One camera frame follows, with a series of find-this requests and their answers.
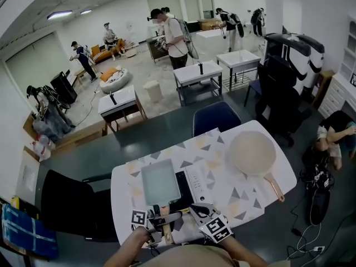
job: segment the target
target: blue chair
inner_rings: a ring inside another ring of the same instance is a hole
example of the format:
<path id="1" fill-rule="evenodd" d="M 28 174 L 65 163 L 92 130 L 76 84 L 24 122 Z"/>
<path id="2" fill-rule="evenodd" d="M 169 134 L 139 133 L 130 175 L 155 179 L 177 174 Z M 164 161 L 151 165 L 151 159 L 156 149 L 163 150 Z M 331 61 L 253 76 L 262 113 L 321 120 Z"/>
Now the blue chair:
<path id="1" fill-rule="evenodd" d="M 241 125 L 237 113 L 224 101 L 197 110 L 193 119 L 193 137 L 202 135 L 215 128 L 220 132 Z"/>
<path id="2" fill-rule="evenodd" d="M 255 90 L 255 92 L 262 96 L 262 90 L 261 90 L 261 83 L 260 83 L 260 80 L 259 79 L 256 79 L 256 80 L 253 80 L 250 82 L 249 84 L 249 88 L 247 89 L 247 94 L 246 94 L 246 98 L 245 98 L 245 103 L 244 103 L 244 107 L 246 107 L 246 104 L 247 104 L 247 100 L 249 98 L 249 95 L 250 95 L 250 89 L 253 89 Z"/>

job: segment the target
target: frying pan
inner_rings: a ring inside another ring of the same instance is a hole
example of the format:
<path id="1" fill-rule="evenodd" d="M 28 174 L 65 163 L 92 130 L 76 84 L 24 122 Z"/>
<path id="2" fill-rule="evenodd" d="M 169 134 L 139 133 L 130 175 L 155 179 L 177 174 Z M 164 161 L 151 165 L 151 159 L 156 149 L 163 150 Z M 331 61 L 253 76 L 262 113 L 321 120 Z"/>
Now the frying pan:
<path id="1" fill-rule="evenodd" d="M 180 199 L 181 194 L 171 159 L 141 168 L 147 206 L 158 205 L 161 216 L 169 215 L 169 203 Z M 174 244 L 170 225 L 164 225 L 167 244 Z"/>
<path id="2" fill-rule="evenodd" d="M 259 131 L 244 131 L 232 140 L 229 152 L 235 167 L 247 175 L 266 179 L 278 199 L 284 202 L 284 195 L 271 172 L 276 161 L 276 149 L 271 139 Z"/>

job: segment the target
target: person's right hand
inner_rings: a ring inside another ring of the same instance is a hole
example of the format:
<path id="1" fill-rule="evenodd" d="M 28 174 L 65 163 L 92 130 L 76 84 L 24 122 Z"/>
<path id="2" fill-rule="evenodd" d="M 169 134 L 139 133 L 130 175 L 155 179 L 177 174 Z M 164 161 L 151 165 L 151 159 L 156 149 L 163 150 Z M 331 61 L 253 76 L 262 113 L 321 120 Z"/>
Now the person's right hand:
<path id="1" fill-rule="evenodd" d="M 346 129 L 348 136 L 356 135 L 356 126 L 351 126 Z"/>

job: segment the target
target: water bottle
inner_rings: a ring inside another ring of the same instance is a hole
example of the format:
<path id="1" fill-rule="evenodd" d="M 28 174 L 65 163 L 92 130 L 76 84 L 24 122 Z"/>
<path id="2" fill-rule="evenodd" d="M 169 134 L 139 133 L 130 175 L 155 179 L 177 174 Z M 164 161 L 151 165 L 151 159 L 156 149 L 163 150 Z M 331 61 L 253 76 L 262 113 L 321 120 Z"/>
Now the water bottle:
<path id="1" fill-rule="evenodd" d="M 40 135 L 38 141 L 49 150 L 54 150 L 56 148 L 55 143 L 51 141 L 46 135 Z"/>
<path id="2" fill-rule="evenodd" d="M 33 141 L 31 145 L 33 146 L 33 152 L 39 156 L 40 161 L 49 159 L 51 157 L 51 151 L 39 141 Z"/>

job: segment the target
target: ceiling light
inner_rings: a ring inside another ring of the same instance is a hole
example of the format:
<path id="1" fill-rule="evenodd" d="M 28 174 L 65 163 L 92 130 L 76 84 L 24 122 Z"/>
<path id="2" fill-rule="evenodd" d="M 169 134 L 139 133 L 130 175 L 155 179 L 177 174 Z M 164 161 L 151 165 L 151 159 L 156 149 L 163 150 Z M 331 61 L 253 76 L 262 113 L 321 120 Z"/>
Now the ceiling light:
<path id="1" fill-rule="evenodd" d="M 83 12 L 80 12 L 80 15 L 83 15 L 83 14 L 87 14 L 87 13 L 90 13 L 91 10 L 84 10 Z"/>
<path id="2" fill-rule="evenodd" d="M 70 15 L 72 12 L 73 11 L 54 12 L 54 13 L 50 14 L 49 16 L 47 16 L 47 20 L 65 17 L 67 15 Z"/>

